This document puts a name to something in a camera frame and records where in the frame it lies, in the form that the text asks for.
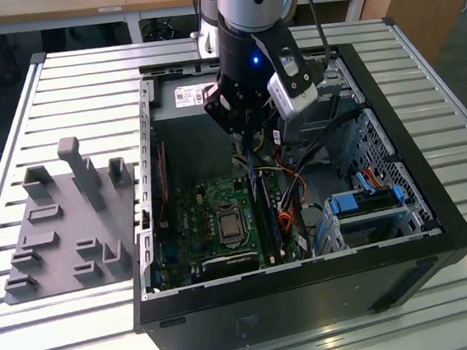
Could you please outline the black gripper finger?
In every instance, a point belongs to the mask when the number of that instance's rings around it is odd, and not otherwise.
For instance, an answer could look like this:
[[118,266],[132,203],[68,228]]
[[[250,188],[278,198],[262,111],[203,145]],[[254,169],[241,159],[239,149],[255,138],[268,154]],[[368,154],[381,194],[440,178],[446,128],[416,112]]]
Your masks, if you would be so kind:
[[248,97],[237,83],[214,82],[203,89],[203,107],[225,133],[250,133]]
[[273,99],[269,97],[258,111],[252,131],[257,133],[262,129],[266,129],[277,117],[277,106],[274,104]]

